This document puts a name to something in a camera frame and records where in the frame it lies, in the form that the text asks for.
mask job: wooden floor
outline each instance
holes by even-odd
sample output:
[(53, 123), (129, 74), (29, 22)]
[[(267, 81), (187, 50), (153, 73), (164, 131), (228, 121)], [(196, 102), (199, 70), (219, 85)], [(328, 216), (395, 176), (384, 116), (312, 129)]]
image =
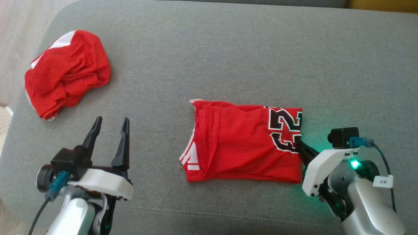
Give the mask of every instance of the wooden floor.
[[(0, 102), (12, 109), (23, 89), (23, 79), (53, 17), (77, 0), (0, 1)], [(0, 200), (0, 234), (26, 235), (30, 223), (10, 213)], [(34, 235), (46, 229), (36, 227)]]

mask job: crumpled red shirt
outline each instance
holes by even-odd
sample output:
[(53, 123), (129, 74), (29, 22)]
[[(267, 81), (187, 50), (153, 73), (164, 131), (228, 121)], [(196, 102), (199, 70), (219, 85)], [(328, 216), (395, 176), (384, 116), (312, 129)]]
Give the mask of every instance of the crumpled red shirt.
[(109, 60), (99, 37), (76, 30), (58, 38), (31, 63), (25, 89), (39, 117), (51, 120), (61, 107), (77, 105), (88, 90), (109, 80)]

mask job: yellow object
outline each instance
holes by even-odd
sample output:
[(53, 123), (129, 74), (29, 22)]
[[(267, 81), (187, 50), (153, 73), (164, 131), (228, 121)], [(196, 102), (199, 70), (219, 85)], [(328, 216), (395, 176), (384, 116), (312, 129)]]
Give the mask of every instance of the yellow object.
[(418, 0), (349, 0), (347, 8), (418, 13)]

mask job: gray couch cushion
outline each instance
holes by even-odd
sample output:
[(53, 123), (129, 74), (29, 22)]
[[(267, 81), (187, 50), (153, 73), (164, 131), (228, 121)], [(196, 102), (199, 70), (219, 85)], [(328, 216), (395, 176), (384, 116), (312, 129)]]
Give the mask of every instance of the gray couch cushion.
[[(299, 185), (247, 180), (186, 183), (178, 161), (193, 128), (189, 99), (303, 107), (303, 139), (330, 148), (332, 128), (374, 138), (395, 175), (398, 214), (418, 233), (414, 208), (418, 15), (330, 8), (158, 1), (81, 1), (52, 22), (39, 53), (76, 29), (98, 35), (111, 82), (52, 122), (21, 95), (0, 158), (0, 197), (31, 221), (35, 178), (62, 147), (103, 116), (93, 153), (110, 165), (131, 120), (135, 196), (118, 202), (112, 234), (340, 234), (339, 220)], [(363, 150), (381, 169), (373, 150)], [(389, 204), (388, 191), (384, 191)], [(62, 200), (47, 207), (49, 225)]]
[(346, 0), (186, 0), (211, 3), (242, 3), (299, 7), (344, 8)]

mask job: white label tag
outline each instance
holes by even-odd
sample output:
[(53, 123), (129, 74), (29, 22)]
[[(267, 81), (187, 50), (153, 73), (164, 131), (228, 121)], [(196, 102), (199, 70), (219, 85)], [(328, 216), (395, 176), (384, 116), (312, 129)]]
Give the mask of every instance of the white label tag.
[(393, 187), (393, 176), (375, 176), (373, 186), (380, 188), (392, 188)]

